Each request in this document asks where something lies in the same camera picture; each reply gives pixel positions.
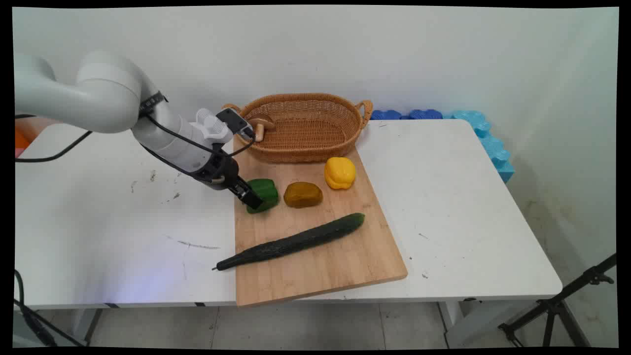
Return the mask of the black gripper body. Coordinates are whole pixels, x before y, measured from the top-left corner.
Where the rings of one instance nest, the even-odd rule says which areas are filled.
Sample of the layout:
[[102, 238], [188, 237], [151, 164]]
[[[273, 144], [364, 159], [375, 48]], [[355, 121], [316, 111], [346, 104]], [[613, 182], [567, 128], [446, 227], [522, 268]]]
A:
[[212, 153], [207, 163], [195, 171], [195, 180], [202, 182], [214, 190], [242, 191], [242, 179], [239, 176], [239, 164], [233, 157], [227, 157], [223, 149]]

